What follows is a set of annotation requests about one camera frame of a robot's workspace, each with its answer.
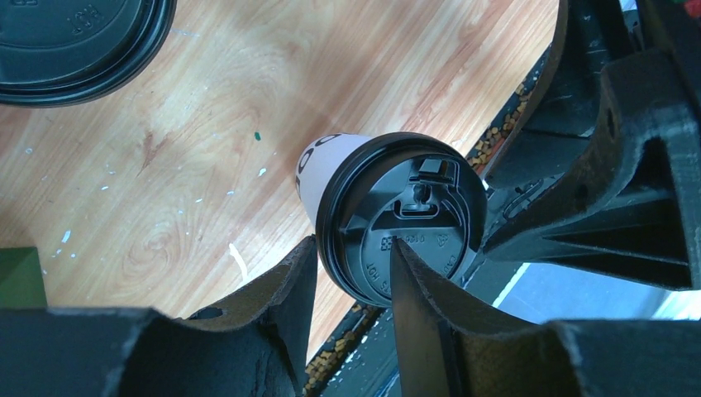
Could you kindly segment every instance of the wooden table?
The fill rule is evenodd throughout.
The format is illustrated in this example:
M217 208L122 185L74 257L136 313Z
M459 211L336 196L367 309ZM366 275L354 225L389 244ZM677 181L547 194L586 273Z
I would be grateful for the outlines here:
M293 181L311 140L415 131L466 153L556 9L181 0L155 61L115 94L0 107L0 246L39 248L51 305L188 316L312 232ZM319 266L310 352L351 303Z

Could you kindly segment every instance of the cup lid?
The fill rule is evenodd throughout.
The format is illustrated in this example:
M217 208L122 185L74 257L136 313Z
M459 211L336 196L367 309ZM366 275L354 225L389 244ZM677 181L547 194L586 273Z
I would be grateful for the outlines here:
M165 41L175 0L0 2L0 103L47 107L102 97Z
M390 305L393 237L448 278L479 249L484 186L462 155L428 136L375 138L349 156L329 186L317 219L322 261L358 300Z

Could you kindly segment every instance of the red object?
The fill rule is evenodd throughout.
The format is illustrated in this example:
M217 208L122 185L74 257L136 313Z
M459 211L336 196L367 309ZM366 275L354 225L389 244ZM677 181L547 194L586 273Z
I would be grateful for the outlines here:
M692 18L701 18L701 0L688 0L684 3L684 8Z

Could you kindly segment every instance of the white line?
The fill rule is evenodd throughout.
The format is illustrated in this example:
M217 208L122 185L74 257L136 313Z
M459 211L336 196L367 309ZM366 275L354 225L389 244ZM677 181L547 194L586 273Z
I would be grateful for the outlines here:
M500 304L502 304L503 300L506 299L506 296L508 295L509 292L513 289L514 285L523 277L523 273L526 273L526 270L528 270L528 266L530 266L530 263L524 263L521 265L521 267L516 270L516 274L513 275L511 280L506 284L504 289L502 289L502 292L499 294L499 296L494 300L494 303L492 306L495 308L498 308Z
M243 256L239 250L236 249L234 243L229 243L229 255L234 257L234 261L241 269L241 278L243 279L241 284L243 285L248 280L248 268L246 267L246 262L243 260Z

